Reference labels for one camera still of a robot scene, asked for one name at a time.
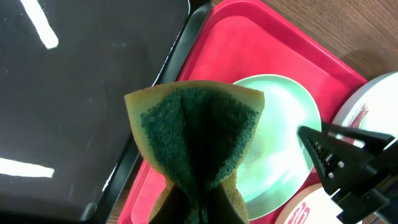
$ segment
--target black surface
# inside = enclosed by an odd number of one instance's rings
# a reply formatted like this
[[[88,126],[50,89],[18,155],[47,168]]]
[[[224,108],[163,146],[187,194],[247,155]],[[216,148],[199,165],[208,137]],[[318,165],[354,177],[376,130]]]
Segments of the black surface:
[[[54,169],[52,178],[0,174],[0,218],[104,223],[137,158],[123,96],[151,86],[186,1],[39,1],[59,39],[47,50],[19,1],[0,2],[0,157]],[[191,4],[191,14],[205,1]],[[179,35],[188,53],[196,29]],[[177,51],[178,44],[172,50]],[[183,59],[169,61],[168,78]],[[112,170],[109,186],[102,192]]]

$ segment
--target sponge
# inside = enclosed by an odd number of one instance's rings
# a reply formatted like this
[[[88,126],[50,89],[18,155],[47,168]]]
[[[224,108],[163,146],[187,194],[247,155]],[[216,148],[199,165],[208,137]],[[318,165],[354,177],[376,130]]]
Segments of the sponge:
[[[134,140],[145,160],[166,178],[150,220],[176,185],[189,198],[186,223],[206,222],[205,195],[222,184],[248,223],[236,190],[236,169],[254,136],[261,91],[209,81],[176,82],[125,96]]]

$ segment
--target light green plate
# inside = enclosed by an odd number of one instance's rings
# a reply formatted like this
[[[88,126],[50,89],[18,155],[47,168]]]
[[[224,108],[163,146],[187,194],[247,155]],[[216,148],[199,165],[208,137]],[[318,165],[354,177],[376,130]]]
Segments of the light green plate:
[[[308,177],[313,163],[297,136],[301,125],[321,130],[317,105],[296,81],[280,75],[256,75],[235,83],[264,92],[265,107],[251,148],[238,167],[237,187],[250,220],[274,211]]]

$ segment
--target metal bolt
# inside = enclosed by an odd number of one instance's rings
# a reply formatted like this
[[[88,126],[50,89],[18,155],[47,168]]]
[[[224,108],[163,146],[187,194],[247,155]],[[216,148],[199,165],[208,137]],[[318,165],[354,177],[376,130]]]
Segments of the metal bolt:
[[[343,161],[339,161],[337,163],[338,167],[343,168],[344,167],[344,162]]]

